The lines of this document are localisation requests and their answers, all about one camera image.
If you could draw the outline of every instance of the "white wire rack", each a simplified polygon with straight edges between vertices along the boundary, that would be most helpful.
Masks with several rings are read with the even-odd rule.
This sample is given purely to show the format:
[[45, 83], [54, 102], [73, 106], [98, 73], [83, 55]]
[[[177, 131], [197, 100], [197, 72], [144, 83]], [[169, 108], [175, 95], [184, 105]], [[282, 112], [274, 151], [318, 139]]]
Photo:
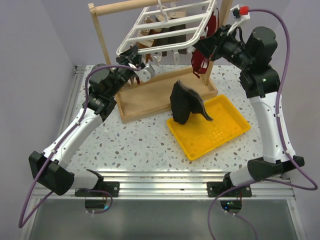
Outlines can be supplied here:
[[[158, 52], [166, 52], [166, 51], [176, 51], [179, 49], [186, 49], [194, 45], [199, 38], [201, 37], [202, 32], [204, 31], [212, 13], [215, 9], [217, 0], [205, 0], [196, 3], [191, 3], [187, 5], [175, 6], [175, 7], [168, 7], [163, 9], [166, 13], [176, 12], [187, 9], [194, 9], [194, 8], [203, 8], [207, 7], [204, 13], [195, 14], [191, 16], [170, 19], [169, 21], [159, 21], [153, 23], [144, 23], [146, 17], [154, 16], [154, 15], [161, 15], [161, 10], [153, 10], [149, 11], [150, 7], [145, 7], [138, 19], [136, 20], [135, 24], [133, 25], [131, 31], [127, 34], [124, 38], [123, 42], [119, 46], [116, 51], [117, 55], [120, 55], [124, 51], [128, 49], [133, 43], [147, 41], [147, 40], [155, 40], [155, 39], [162, 39], [168, 37], [175, 37], [180, 35], [187, 35], [193, 34], [192, 37], [184, 42], [176, 43], [176, 44], [167, 44], [161, 46], [153, 46], [149, 48], [139, 49], [138, 53], [141, 55], [144, 54], [151, 54], [151, 53], [158, 53]], [[170, 28], [173, 26], [178, 26], [182, 24], [190, 24], [190, 23], [197, 23], [199, 22], [198, 26], [190, 27], [182, 30], [175, 30], [169, 32], [163, 32], [158, 34], [146, 35], [146, 36], [137, 36], [139, 31], [142, 30], [150, 30], [150, 29], [159, 29], [159, 28]]]

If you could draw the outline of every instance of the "gray wall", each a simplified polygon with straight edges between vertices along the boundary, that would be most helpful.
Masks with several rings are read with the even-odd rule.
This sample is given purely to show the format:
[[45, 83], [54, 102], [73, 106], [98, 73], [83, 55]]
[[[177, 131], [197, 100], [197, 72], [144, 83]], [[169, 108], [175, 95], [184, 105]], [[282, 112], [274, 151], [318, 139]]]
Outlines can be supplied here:
[[[283, 14], [291, 39], [291, 56], [283, 91], [283, 111], [291, 142], [297, 155], [304, 156], [303, 167], [320, 184], [320, 47], [318, 0], [292, 0]], [[285, 41], [278, 27], [279, 51], [282, 59], [276, 64], [283, 68]], [[294, 184], [312, 185], [295, 171]], [[318, 202], [320, 191], [294, 189], [298, 210], [309, 240], [319, 239]]]
[[57, 136], [73, 65], [40, 0], [0, 7], [0, 239], [19, 238], [28, 156]]
[[[98, 41], [94, 25], [88, 9], [89, 3], [95, 6], [120, 2], [121, 0], [41, 0], [52, 24], [70, 56], [74, 65], [87, 65], [104, 63], [104, 57]], [[233, 5], [246, 4], [251, 8], [269, 8], [282, 15], [291, 0], [234, 0]], [[183, 0], [177, 4], [187, 4], [194, 0]], [[120, 43], [132, 28], [139, 16], [141, 9], [134, 9], [126, 12], [115, 13], [99, 17], [104, 39], [108, 48], [111, 61], [115, 63], [116, 50]], [[230, 15], [228, 23], [233, 23]], [[249, 21], [244, 29], [246, 39], [252, 29], [257, 26], [275, 28], [278, 25], [276, 19], [266, 14]], [[181, 64], [190, 64], [191, 57], [181, 57]], [[163, 58], [162, 64], [173, 64], [171, 57]], [[220, 60], [217, 64], [228, 64]]]

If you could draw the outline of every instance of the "speckled tabletop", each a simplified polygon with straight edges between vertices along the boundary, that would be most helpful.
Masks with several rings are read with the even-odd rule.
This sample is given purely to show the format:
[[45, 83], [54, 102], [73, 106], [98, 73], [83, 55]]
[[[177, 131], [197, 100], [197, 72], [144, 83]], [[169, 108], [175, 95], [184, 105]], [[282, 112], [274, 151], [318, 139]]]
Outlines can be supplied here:
[[[76, 104], [76, 115], [85, 100], [85, 77], [92, 65], [86, 66]], [[185, 65], [155, 66], [156, 73], [184, 68]], [[219, 94], [224, 94], [251, 124], [251, 129], [204, 156], [190, 161], [185, 156], [166, 120], [171, 111], [122, 124], [116, 107], [107, 120], [84, 141], [73, 156], [68, 170], [117, 172], [229, 172], [262, 155], [261, 135], [255, 112], [239, 81], [240, 70], [234, 66], [214, 66], [211, 78]]]

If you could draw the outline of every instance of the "yellow tray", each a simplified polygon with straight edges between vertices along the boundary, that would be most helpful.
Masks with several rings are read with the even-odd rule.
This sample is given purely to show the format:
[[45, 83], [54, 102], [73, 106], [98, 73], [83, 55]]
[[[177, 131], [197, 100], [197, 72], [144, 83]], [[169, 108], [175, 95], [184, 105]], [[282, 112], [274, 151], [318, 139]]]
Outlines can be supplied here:
[[250, 124], [228, 100], [219, 95], [204, 103], [213, 121], [201, 114], [190, 114], [181, 125], [170, 118], [166, 121], [188, 159], [195, 160], [250, 129]]

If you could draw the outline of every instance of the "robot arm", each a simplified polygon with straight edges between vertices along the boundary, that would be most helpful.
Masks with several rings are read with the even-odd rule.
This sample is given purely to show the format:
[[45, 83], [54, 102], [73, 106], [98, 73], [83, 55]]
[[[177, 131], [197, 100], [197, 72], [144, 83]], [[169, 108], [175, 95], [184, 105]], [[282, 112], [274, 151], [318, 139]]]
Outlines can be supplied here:
[[[83, 108], [73, 122], [41, 154], [34, 151], [29, 156], [33, 178], [36, 178], [45, 161], [50, 158], [38, 182], [57, 195], [63, 195], [69, 189], [104, 190], [103, 177], [97, 172], [87, 170], [81, 173], [72, 173], [67, 171], [66, 168], [85, 139], [110, 115], [116, 105], [114, 96], [128, 80], [134, 75], [143, 82], [154, 77], [154, 69], [148, 64], [145, 65], [142, 62], [141, 55], [137, 55], [137, 52], [138, 46], [136, 45], [116, 60], [120, 65], [129, 66], [133, 69], [140, 68], [140, 71], [116, 68], [114, 70], [103, 69], [94, 73], [89, 80], [88, 101], [83, 103]], [[101, 66], [103, 64], [96, 65], [92, 71]]]
[[[296, 156], [290, 144], [281, 98], [279, 115], [276, 115], [280, 79], [269, 65], [278, 46], [276, 34], [267, 27], [259, 26], [252, 31], [247, 42], [243, 42], [236, 39], [237, 32], [233, 30], [231, 25], [223, 25], [212, 36], [200, 39], [193, 47], [211, 61], [224, 58], [241, 69], [240, 83], [258, 120], [263, 154], [262, 157], [249, 160], [247, 166], [227, 173], [217, 193], [293, 170], [295, 167], [286, 156], [288, 152], [299, 166], [305, 164], [304, 158]], [[277, 118], [281, 121], [287, 151], [282, 147]]]

